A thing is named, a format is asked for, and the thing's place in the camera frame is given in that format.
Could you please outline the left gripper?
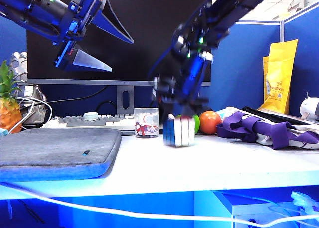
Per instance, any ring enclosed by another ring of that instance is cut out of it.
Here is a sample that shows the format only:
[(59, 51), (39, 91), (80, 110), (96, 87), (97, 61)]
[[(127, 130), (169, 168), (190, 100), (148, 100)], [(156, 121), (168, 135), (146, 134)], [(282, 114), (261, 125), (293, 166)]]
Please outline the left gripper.
[(71, 0), (59, 25), (62, 45), (54, 61), (56, 68), (67, 71), (112, 72), (109, 65), (76, 48), (76, 43), (84, 38), (86, 27), (90, 23), (126, 43), (134, 43), (113, 12), (109, 0)]

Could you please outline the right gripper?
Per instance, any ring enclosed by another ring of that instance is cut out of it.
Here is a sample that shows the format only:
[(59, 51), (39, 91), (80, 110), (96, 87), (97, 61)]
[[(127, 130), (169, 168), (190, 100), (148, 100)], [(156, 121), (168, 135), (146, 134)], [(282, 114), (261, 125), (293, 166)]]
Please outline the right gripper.
[(181, 117), (197, 115), (198, 92), (205, 77), (208, 64), (213, 60), (210, 52), (190, 51), (175, 75), (158, 74), (154, 77), (153, 93), (159, 103), (159, 125), (164, 125), (175, 104), (182, 105)]

